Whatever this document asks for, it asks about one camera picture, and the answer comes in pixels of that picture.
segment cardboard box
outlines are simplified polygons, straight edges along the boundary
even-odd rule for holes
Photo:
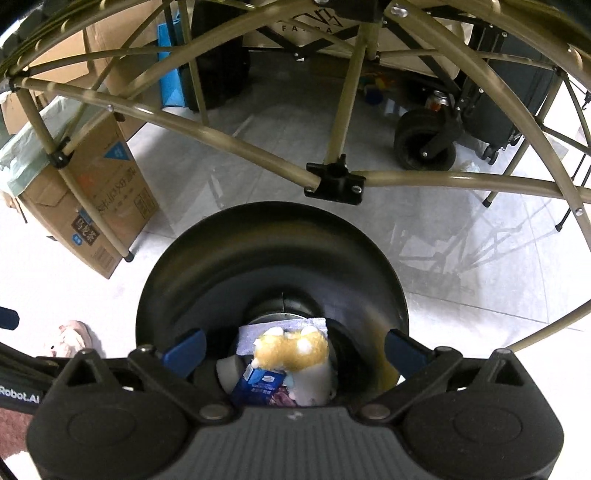
[[[158,209],[113,116],[75,150],[70,170],[126,247]],[[19,196],[51,235],[105,278],[121,256],[82,209],[59,172],[47,166]]]
[[[120,48],[125,40],[135,31],[146,17],[160,4],[160,0],[151,0],[135,7],[124,10],[116,15],[108,17],[84,31],[62,41],[51,50],[41,55],[32,65],[38,65],[55,59],[80,55],[86,52],[113,50]],[[143,46],[157,39],[157,24],[161,20],[155,20],[134,42],[134,46]],[[48,82],[68,83],[82,88],[90,88],[97,76],[105,69],[109,59],[100,59],[93,62],[83,62],[68,65],[56,70],[51,70],[34,78],[47,80]],[[123,58],[112,70],[105,80],[105,85],[110,93],[117,95],[130,81],[136,78],[157,61],[157,56],[133,55]],[[33,98],[39,110],[47,106],[53,97],[48,97],[41,92],[34,92]],[[161,108],[160,87],[158,83],[150,90],[144,92],[138,101],[148,103],[150,106]],[[8,99],[2,104],[2,114],[9,134],[16,134],[28,122],[16,94],[8,95]],[[131,119],[122,127],[126,140],[136,133],[145,122]]]

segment blue snack box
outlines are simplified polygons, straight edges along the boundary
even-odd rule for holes
[[[232,391],[230,398],[234,405],[269,405],[271,397],[277,392],[285,380],[285,373],[246,367],[242,378]]]

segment plush toy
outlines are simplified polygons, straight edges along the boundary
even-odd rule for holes
[[[299,406],[328,402],[332,387],[329,343],[316,327],[285,332],[272,327],[254,342],[253,368],[285,371],[289,396]]]

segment white floor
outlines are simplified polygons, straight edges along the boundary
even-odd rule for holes
[[[254,54],[252,86],[211,112],[212,125],[302,166],[321,161],[339,81],[310,77],[305,64],[276,56],[265,60],[273,68],[263,74],[261,55]],[[549,124],[575,135],[577,128],[565,120],[574,110],[565,105],[556,102]],[[352,168],[396,169],[396,118],[383,112],[360,100],[355,105],[345,149]],[[130,146],[161,212],[134,246],[135,261],[121,264],[109,281],[24,225],[14,211],[0,209],[0,304],[21,316],[16,331],[0,330],[1,342],[37,354],[52,327],[76,319],[90,326],[102,353],[125,356],[135,346],[142,286],[174,238],[205,216],[259,200],[315,205],[363,230],[401,279],[411,335],[429,347],[450,345],[465,356],[487,357],[591,297],[591,254],[576,221],[569,218],[561,233],[554,228],[566,211],[561,200],[500,194],[485,209],[485,192],[397,187],[369,189],[358,207],[337,205],[306,199],[301,188],[240,158],[152,125]],[[514,151],[502,153],[491,168],[459,146],[456,168],[500,172]],[[566,154],[570,173],[579,159]],[[531,149],[516,174],[548,178]],[[553,479],[588,475],[589,347],[588,317],[518,354],[565,430]]]

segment pink shoe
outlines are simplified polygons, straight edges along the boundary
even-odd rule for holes
[[[53,340],[46,342],[45,356],[72,358],[84,348],[92,348],[88,328],[82,322],[71,320],[59,327]]]

